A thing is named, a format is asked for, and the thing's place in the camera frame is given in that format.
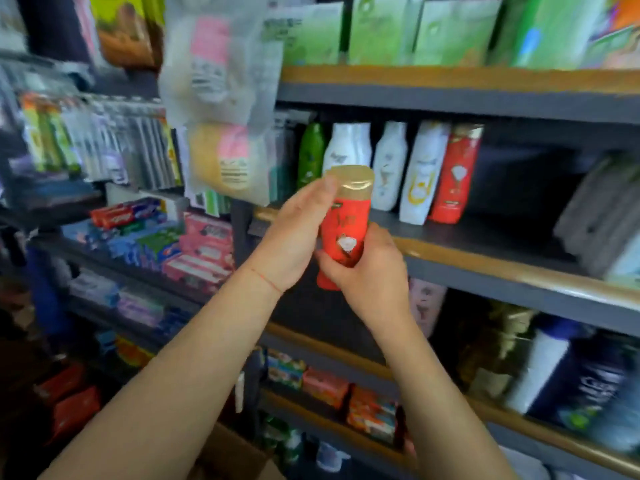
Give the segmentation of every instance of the white bottle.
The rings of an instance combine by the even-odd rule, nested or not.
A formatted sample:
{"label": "white bottle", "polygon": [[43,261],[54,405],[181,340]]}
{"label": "white bottle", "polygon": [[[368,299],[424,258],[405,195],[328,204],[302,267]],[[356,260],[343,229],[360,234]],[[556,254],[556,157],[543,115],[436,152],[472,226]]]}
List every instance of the white bottle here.
{"label": "white bottle", "polygon": [[387,121],[373,160],[376,179],[373,182],[371,206],[374,209],[389,211],[394,208],[400,193],[407,151],[406,123]]}
{"label": "white bottle", "polygon": [[371,123],[356,123],[358,147],[360,151],[360,165],[371,167],[373,149],[371,147]]}
{"label": "white bottle", "polygon": [[360,165],[360,153],[358,151],[359,134],[356,125],[334,123],[331,141],[324,152],[322,165],[323,175],[327,170],[340,165]]}
{"label": "white bottle", "polygon": [[506,408],[520,414],[529,411],[580,331],[580,323],[567,318],[549,316],[538,323],[527,362],[505,397]]}
{"label": "white bottle", "polygon": [[448,123],[420,123],[402,189],[402,222],[418,226],[424,224],[436,192],[450,131]]}

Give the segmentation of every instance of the cardboard box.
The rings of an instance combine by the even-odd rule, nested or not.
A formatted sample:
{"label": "cardboard box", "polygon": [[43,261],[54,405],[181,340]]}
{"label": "cardboard box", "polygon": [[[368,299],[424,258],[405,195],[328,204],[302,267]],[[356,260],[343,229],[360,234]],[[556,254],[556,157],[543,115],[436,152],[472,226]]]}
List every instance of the cardboard box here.
{"label": "cardboard box", "polygon": [[192,474],[197,479],[285,480],[267,453],[220,423],[204,444]]}

